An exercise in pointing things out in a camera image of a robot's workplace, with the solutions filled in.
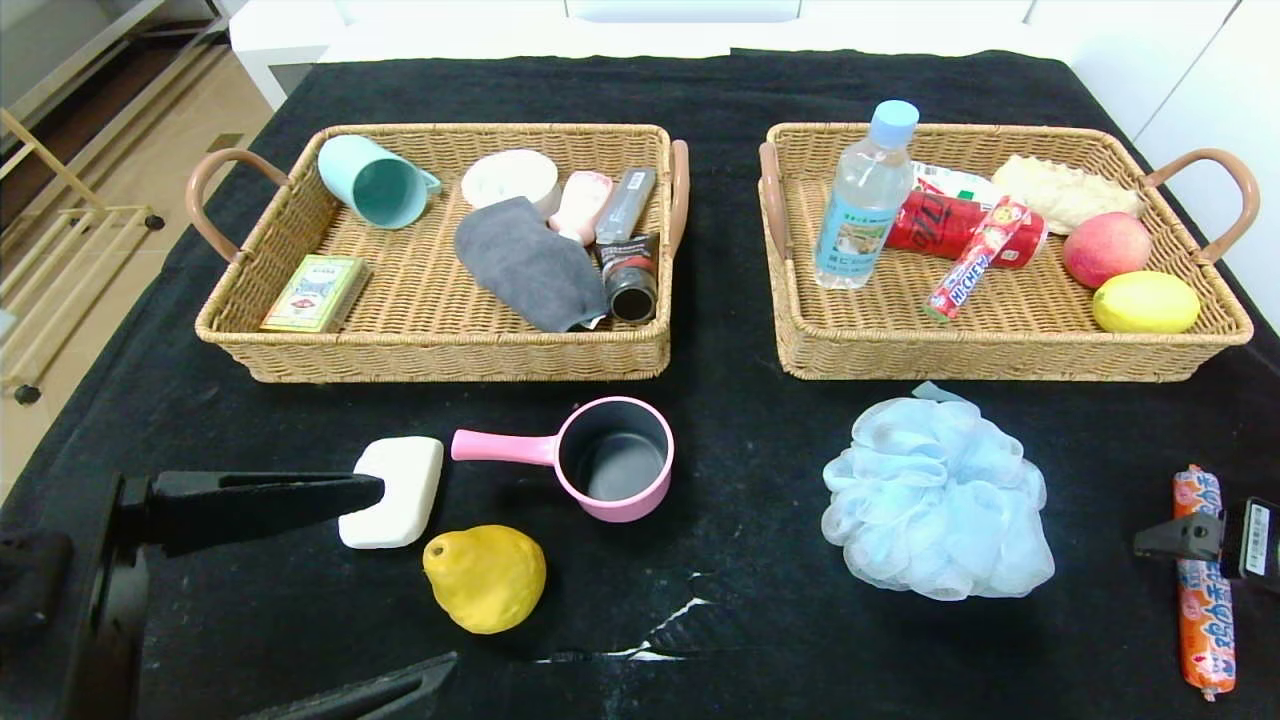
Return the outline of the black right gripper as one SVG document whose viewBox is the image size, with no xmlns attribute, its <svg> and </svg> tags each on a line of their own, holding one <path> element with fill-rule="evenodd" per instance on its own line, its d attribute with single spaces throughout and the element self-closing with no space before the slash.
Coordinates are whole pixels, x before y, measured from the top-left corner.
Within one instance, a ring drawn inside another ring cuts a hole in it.
<svg viewBox="0 0 1280 720">
<path fill-rule="evenodd" d="M 1190 512 L 1139 530 L 1138 556 L 1217 562 L 1230 582 L 1279 592 L 1279 506 L 1251 496 L 1224 512 Z"/>
</svg>

